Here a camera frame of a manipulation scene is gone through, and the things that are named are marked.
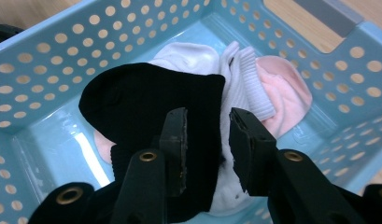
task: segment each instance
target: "wooden surface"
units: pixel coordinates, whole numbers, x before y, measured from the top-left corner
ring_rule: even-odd
[[[342,38],[291,0],[264,0],[277,16],[323,52],[330,52]],[[382,28],[382,0],[342,0],[366,20]],[[80,2],[80,0],[0,0],[0,23],[27,29]],[[371,180],[382,183],[382,170]]]

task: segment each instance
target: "black sock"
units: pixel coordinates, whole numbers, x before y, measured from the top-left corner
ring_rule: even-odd
[[[219,113],[224,81],[220,75],[190,75],[134,63],[100,74],[81,95],[83,117],[118,144],[111,150],[118,180],[125,175],[129,155],[148,148],[153,137],[161,134],[166,114],[179,107],[188,109],[187,188],[179,197],[168,198],[169,222],[186,221],[210,209],[221,158]]]

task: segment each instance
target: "basket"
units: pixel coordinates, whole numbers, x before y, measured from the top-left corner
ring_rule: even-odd
[[[322,53],[262,0],[85,0],[10,38],[0,44],[0,223],[26,223],[65,183],[99,189],[114,180],[78,111],[80,93],[101,72],[146,62],[174,41],[222,53],[236,40],[291,61],[314,102],[277,147],[306,153],[334,184],[359,192],[382,167],[382,31],[363,21],[345,36]],[[229,217],[190,221],[265,222],[264,199]]]

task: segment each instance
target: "light blue plastic basket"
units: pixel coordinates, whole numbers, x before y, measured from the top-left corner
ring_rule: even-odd
[[[358,24],[323,54],[262,0],[85,0],[0,44],[0,223],[25,223],[65,183],[99,189],[114,179],[78,111],[96,75],[146,62],[169,42],[222,53],[233,40],[296,63],[313,94],[310,112],[278,148],[305,152],[334,184],[359,192],[382,166],[382,31],[375,25]],[[230,217],[191,220],[264,222],[271,222],[265,199]]]

